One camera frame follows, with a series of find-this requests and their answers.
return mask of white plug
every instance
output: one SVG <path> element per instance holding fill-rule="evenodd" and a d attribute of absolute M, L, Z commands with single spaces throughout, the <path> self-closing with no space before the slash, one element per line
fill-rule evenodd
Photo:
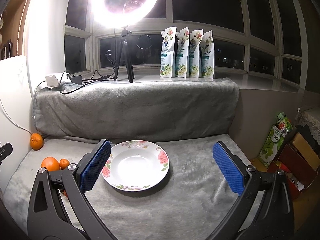
<path fill-rule="evenodd" d="M 61 82 L 71 82 L 69 73 L 54 73 L 45 77 L 48 87 L 58 87 Z"/>

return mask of plate rim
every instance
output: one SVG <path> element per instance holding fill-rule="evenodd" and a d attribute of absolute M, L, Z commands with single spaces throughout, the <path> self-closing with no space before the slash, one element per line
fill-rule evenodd
<path fill-rule="evenodd" d="M 145 140 L 129 140 L 129 141 L 124 141 L 124 142 L 118 143 L 118 144 L 112 146 L 111 152 L 112 152 L 112 149 L 113 149 L 114 147 L 119 147 L 119 146 L 124 147 L 123 144 L 130 143 L 130 142 L 151 143 L 152 145 L 156 146 L 156 148 L 159 147 L 159 148 L 160 148 L 160 151 L 161 151 L 161 150 L 164 151 L 164 153 L 165 153 L 165 155 L 167 156 L 167 159 L 168 159 L 168 165 L 166 166 L 166 169 L 164 170 L 165 172 L 163 173 L 164 175 L 163 175 L 162 179 L 160 179 L 160 180 L 159 180 L 157 183 L 155 183 L 154 185 L 151 184 L 151 185 L 149 185 L 149 187 L 141 188 L 141 189 L 138 189 L 138 190 L 128 190 L 128 189 L 126 189 L 126 188 L 119 188 L 119 187 L 111 184 L 111 183 L 108 181 L 109 178 L 106 178 L 106 177 L 103 175 L 102 171 L 101 171 L 101 175 L 102 175 L 103 179 L 104 179 L 110 186 L 112 186 L 112 187 L 114 187 L 114 188 L 116 188 L 116 189 L 118 189 L 118 190 L 125 191 L 125 192 L 138 192 L 138 191 L 143 191 L 143 190 L 147 190 L 147 189 L 150 189 L 150 188 L 158 185 L 158 184 L 165 178 L 165 176 L 167 175 L 168 170 L 169 170 L 170 160 L 169 160 L 168 154 L 166 153 L 166 151 L 165 151 L 161 146 L 157 145 L 156 143 L 149 142 L 149 141 L 145 141 Z"/>

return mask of floral plate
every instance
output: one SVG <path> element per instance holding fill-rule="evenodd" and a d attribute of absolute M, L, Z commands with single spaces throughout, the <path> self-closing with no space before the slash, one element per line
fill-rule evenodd
<path fill-rule="evenodd" d="M 169 158 L 158 145 L 127 141 L 111 148 L 102 176 L 111 186 L 124 191 L 142 191 L 158 184 L 169 170 Z"/>

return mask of gray blanket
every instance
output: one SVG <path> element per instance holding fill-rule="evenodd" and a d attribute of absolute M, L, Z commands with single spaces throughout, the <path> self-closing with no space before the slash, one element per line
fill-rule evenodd
<path fill-rule="evenodd" d="M 99 176 L 86 196 L 107 227 L 119 240 L 205 239 L 222 221 L 238 197 L 212 158 L 212 146 L 223 141 L 230 151 L 250 162 L 228 135 L 158 143 L 168 154 L 168 176 L 142 192 L 122 192 Z M 45 157 L 67 158 L 77 163 L 95 144 L 65 139 L 45 140 L 39 151 L 30 151 L 4 193 L 4 203 L 19 226 L 27 231 L 28 203 L 36 172 Z M 252 221 L 261 195 L 243 228 Z M 73 224 L 80 227 L 68 200 L 63 203 Z"/>
<path fill-rule="evenodd" d="M 64 92 L 79 85 L 66 83 Z M 239 88 L 214 81 L 96 83 L 71 94 L 44 88 L 34 97 L 36 129 L 51 136 L 151 142 L 228 133 Z"/>

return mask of tripod leg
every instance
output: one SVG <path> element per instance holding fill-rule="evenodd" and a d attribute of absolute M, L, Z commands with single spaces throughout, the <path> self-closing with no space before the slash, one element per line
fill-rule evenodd
<path fill-rule="evenodd" d="M 120 43 L 120 53 L 118 54 L 118 58 L 116 59 L 116 67 L 115 67 L 115 77 L 114 77 L 114 81 L 116 81 L 117 78 L 118 78 L 122 49 L 123 49 L 123 44 L 122 44 L 122 42 L 121 42 L 121 43 Z"/>
<path fill-rule="evenodd" d="M 123 50 L 124 50 L 124 55 L 125 55 L 125 64 L 127 67 L 128 79 L 129 79 L 130 83 L 133 83 L 133 69 L 132 69 L 132 64 L 131 64 L 131 60 L 130 60 L 130 54 L 129 54 L 127 40 L 125 40 L 123 42 Z"/>

